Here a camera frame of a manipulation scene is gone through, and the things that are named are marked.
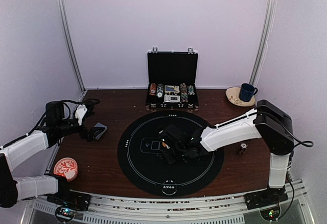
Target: poker chip case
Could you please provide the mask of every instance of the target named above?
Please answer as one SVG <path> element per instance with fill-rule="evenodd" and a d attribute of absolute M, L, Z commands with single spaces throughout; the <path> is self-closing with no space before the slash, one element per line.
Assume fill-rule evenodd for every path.
<path fill-rule="evenodd" d="M 198 53 L 189 49 L 188 52 L 158 52 L 156 50 L 148 52 L 148 76 L 149 85 L 146 98 L 146 108 L 187 108 L 198 109 L 199 100 L 195 87 L 196 69 L 198 63 Z M 181 87 L 192 86 L 189 94 L 178 93 L 169 95 L 165 92 L 166 85 Z"/>

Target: white wall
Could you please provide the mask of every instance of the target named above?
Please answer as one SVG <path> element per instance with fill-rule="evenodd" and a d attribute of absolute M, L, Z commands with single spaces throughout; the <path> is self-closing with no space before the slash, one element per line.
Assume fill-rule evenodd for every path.
<path fill-rule="evenodd" d="M 0 145 L 28 132 L 47 102 L 80 97 L 56 0 L 0 0 L 0 83 Z M 51 151 L 13 174 L 43 174 Z M 0 209 L 0 223 L 17 223 L 22 206 Z"/>
<path fill-rule="evenodd" d="M 278 0 L 257 98 L 289 113 L 297 147 L 292 166 L 303 178 L 320 223 L 327 208 L 327 0 Z"/>
<path fill-rule="evenodd" d="M 267 0 L 65 0 L 87 88 L 147 87 L 148 49 L 199 51 L 198 87 L 250 79 Z"/>

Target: dark wooden surface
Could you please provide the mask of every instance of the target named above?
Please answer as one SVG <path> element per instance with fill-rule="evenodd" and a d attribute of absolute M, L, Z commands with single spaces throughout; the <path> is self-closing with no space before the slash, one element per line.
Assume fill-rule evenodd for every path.
<path fill-rule="evenodd" d="M 222 89 L 197 90 L 200 108 L 192 113 L 211 124 L 221 123 L 245 113 L 249 108 L 232 105 Z M 117 146 L 124 130 L 137 118 L 152 111 L 145 109 L 145 89 L 88 91 L 86 98 L 99 98 L 96 114 L 85 125 L 97 122 L 108 126 L 99 141 L 86 142 L 78 135 L 65 137 L 54 164 L 71 157 L 78 163 L 78 176 L 70 183 L 73 190 L 124 197 L 157 198 L 131 184 L 117 160 Z M 225 147 L 225 160 L 219 175 L 207 187 L 186 197 L 218 196 L 265 188 L 269 172 L 269 150 L 261 139 L 248 142 L 244 155 L 240 143 Z"/>

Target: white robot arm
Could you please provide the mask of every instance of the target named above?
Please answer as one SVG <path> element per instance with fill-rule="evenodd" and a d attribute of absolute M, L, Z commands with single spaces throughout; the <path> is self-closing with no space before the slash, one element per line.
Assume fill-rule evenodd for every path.
<path fill-rule="evenodd" d="M 287 200 L 285 179 L 294 140 L 307 147 L 313 146 L 313 142 L 301 142 L 292 132 L 290 116 L 267 100 L 261 100 L 256 108 L 245 114 L 221 124 L 208 125 L 192 135 L 175 125 L 169 125 L 160 132 L 159 137 L 167 145 L 162 150 L 162 155 L 169 164 L 179 159 L 204 156 L 237 142 L 263 138 L 270 150 L 269 181 L 267 190 L 245 196 L 248 209 L 253 209 L 259 208 L 262 203 L 273 204 Z"/>
<path fill-rule="evenodd" d="M 65 102 L 78 104 L 73 118 L 64 118 Z M 76 196 L 74 193 L 71 194 L 66 178 L 61 176 L 42 175 L 13 178 L 11 173 L 25 160 L 54 146 L 66 135 L 79 133 L 81 138 L 91 141 L 101 133 L 104 128 L 93 127 L 88 131 L 83 125 L 85 118 L 92 115 L 92 110 L 98 103 L 100 101 L 95 99 L 86 100 L 85 102 L 69 100 L 50 102 L 46 105 L 46 112 L 39 121 L 41 123 L 45 116 L 41 126 L 35 126 L 26 135 L 0 147 L 0 207 L 9 208 L 19 200 L 47 194 L 57 194 L 54 196 L 57 203 L 60 202 L 60 199 L 88 198 L 88 196 L 81 197 Z M 85 209 L 85 203 L 79 208 Z"/>
<path fill-rule="evenodd" d="M 201 145 L 210 152 L 237 142 L 261 138 L 262 136 L 255 126 L 257 116 L 257 109 L 252 109 L 238 118 L 216 124 L 216 128 L 205 128 L 201 135 Z M 268 181 L 270 188 L 282 188 L 285 185 L 290 155 L 291 152 L 286 155 L 270 153 Z"/>

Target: poker chip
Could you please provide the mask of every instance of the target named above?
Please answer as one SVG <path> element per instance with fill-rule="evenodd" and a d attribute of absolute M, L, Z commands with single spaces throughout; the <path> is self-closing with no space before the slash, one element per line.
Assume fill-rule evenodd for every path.
<path fill-rule="evenodd" d="M 53 173 L 66 177 L 71 182 L 77 177 L 77 162 L 72 158 L 63 158 L 56 163 Z"/>
<path fill-rule="evenodd" d="M 163 96 L 164 96 L 164 85 L 160 83 L 157 86 L 157 97 L 162 98 Z"/>
<path fill-rule="evenodd" d="M 188 86 L 188 95 L 195 95 L 193 85 Z"/>
<path fill-rule="evenodd" d="M 180 99 L 181 102 L 186 103 L 188 102 L 188 89 L 185 83 L 180 84 Z"/>
<path fill-rule="evenodd" d="M 150 92 L 149 92 L 149 95 L 155 95 L 155 94 L 156 94 L 156 91 L 157 91 L 157 84 L 152 83 L 152 84 L 150 85 Z"/>

